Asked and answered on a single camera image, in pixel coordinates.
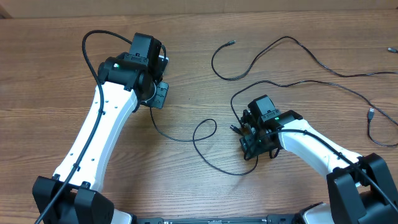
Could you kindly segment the black cable pulled free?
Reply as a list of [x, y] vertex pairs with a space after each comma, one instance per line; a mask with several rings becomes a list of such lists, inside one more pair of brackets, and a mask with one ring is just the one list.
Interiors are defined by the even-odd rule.
[[358, 93], [357, 91], [349, 89], [349, 88], [347, 88], [347, 87], [345, 87], [343, 85], [337, 84], [337, 83], [323, 82], [323, 81], [318, 81], [318, 80], [301, 80], [301, 81], [293, 82], [293, 83], [289, 83], [289, 84], [279, 84], [279, 83], [276, 83], [276, 82], [273, 82], [273, 81], [270, 81], [270, 80], [260, 80], [260, 81], [257, 81], [257, 82], [254, 82], [254, 83], [250, 84], [249, 86], [243, 88], [242, 90], [237, 91], [230, 99], [230, 107], [231, 107], [231, 110], [232, 110], [235, 118], [238, 120], [239, 124], [241, 124], [241, 119], [239, 118], [239, 116], [238, 116], [238, 114], [237, 114], [237, 112], [236, 112], [236, 110], [235, 110], [235, 108], [233, 106], [234, 98], [236, 96], [238, 96], [239, 94], [243, 93], [244, 91], [246, 91], [246, 90], [248, 90], [248, 89], [250, 89], [250, 88], [252, 88], [252, 87], [254, 87], [256, 85], [262, 84], [262, 83], [274, 85], [274, 86], [279, 87], [279, 88], [290, 88], [290, 87], [293, 87], [293, 86], [296, 86], [296, 85], [325, 85], [325, 86], [332, 86], [333, 88], [340, 88], [340, 89], [342, 89], [344, 91], [348, 91], [348, 92], [360, 97], [371, 108], [377, 110], [380, 114], [385, 116], [389, 121], [391, 121], [394, 125], [397, 126], [397, 121], [396, 120], [391, 118], [385, 111], [383, 111], [382, 109], [378, 108], [376, 105], [371, 103], [371, 101], [369, 99], [367, 99], [364, 95]]
[[339, 78], [397, 75], [397, 62], [379, 48], [316, 48], [294, 37], [282, 36], [249, 58], [233, 52], [234, 40], [218, 47], [210, 59], [214, 74], [229, 82], [250, 75], [303, 75], [321, 73]]

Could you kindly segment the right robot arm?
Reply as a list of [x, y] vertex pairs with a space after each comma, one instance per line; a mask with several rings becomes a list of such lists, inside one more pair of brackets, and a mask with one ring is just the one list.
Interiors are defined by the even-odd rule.
[[328, 203], [316, 203], [278, 223], [397, 223], [397, 187], [381, 156], [362, 156], [337, 145], [298, 113], [281, 113], [267, 95], [250, 102], [239, 123], [245, 160], [265, 152], [273, 159], [284, 149], [326, 180]]

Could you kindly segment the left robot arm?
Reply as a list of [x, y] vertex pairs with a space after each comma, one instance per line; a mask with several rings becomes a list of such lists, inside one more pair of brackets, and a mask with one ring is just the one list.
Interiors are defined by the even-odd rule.
[[32, 194], [37, 223], [137, 223], [101, 194], [109, 159], [130, 114], [140, 106], [161, 109], [166, 49], [151, 35], [136, 33], [130, 49], [109, 57], [92, 74], [95, 95], [73, 146], [51, 178], [39, 176]]

